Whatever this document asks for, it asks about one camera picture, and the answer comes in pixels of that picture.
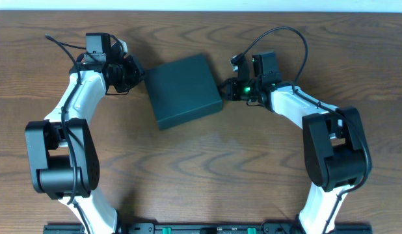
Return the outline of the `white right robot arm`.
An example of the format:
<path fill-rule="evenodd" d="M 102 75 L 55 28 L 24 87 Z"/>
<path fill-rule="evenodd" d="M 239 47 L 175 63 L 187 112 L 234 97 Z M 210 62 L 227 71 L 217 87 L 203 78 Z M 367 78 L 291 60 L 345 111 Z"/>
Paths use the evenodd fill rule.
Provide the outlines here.
<path fill-rule="evenodd" d="M 344 198 L 367 181 L 371 156 L 354 107 L 339 108 L 306 94 L 295 81 L 282 81 L 274 52 L 252 57 L 254 77 L 244 54 L 230 59 L 237 77 L 222 82 L 218 89 L 227 101 L 246 101 L 284 116 L 302 131 L 304 163 L 312 184 L 299 213 L 301 233 L 334 233 L 335 219 Z"/>

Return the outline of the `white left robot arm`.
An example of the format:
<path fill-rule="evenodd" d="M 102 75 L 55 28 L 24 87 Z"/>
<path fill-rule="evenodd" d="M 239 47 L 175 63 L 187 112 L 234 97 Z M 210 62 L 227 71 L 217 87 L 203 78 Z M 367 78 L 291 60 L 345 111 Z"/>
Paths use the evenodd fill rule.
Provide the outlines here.
<path fill-rule="evenodd" d="M 127 44 L 108 33 L 88 33 L 78 57 L 70 57 L 69 84 L 57 106 L 25 128 L 33 188 L 64 204 L 80 220 L 74 233 L 131 233 L 98 188 L 100 162 L 89 123 L 113 86 L 126 95 L 145 77 Z"/>

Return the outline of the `black storage box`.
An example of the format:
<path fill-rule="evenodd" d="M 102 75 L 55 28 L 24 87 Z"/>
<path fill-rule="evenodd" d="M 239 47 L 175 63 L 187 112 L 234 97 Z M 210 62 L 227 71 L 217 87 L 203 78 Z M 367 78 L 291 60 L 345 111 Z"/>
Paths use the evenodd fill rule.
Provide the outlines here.
<path fill-rule="evenodd" d="M 222 110 L 222 98 L 203 54 L 154 67 L 144 83 L 160 130 Z"/>

